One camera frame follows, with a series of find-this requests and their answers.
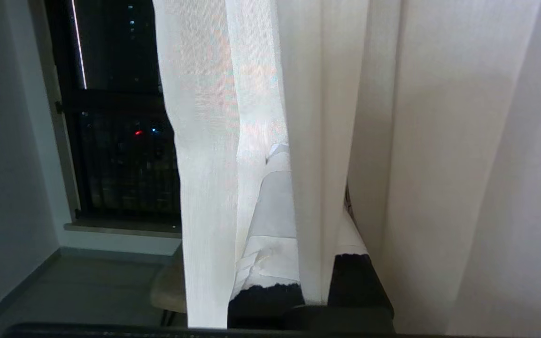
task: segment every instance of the floor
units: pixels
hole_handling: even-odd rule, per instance
[[[99,323],[157,326],[162,311],[149,291],[161,265],[60,257],[0,315],[0,335],[15,323]],[[185,326],[176,316],[172,326]]]

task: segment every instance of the window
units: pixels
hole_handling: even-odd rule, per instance
[[[151,0],[47,0],[81,218],[180,221]]]

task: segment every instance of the sheer curtain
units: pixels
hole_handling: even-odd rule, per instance
[[[541,333],[540,0],[154,4],[190,326],[227,324],[288,142],[307,303],[326,302],[347,179],[398,332]]]

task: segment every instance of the black window frame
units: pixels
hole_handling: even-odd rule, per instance
[[[167,118],[161,93],[112,92],[100,89],[84,89],[77,83],[77,65],[74,60],[73,32],[69,19],[71,13],[64,0],[45,0],[47,21],[51,33],[54,62],[62,102],[56,103],[58,111],[64,114],[71,148],[74,174],[77,182],[80,209],[75,210],[76,218],[103,218],[106,220],[146,221],[180,226],[180,213],[161,215],[148,212],[96,212],[86,166],[79,140],[79,116],[83,112],[103,114],[124,114],[127,116]]]

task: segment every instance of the baseboard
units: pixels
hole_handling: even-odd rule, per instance
[[[60,258],[60,249],[55,250],[49,255],[41,265],[34,269],[22,282],[20,282],[12,291],[10,291],[2,300],[0,300],[0,315],[28,289],[43,272]]]
[[[69,248],[68,246],[60,248],[60,253],[63,256],[109,259],[111,261],[129,261],[131,263],[168,265],[172,261],[172,255],[109,252],[106,250]]]

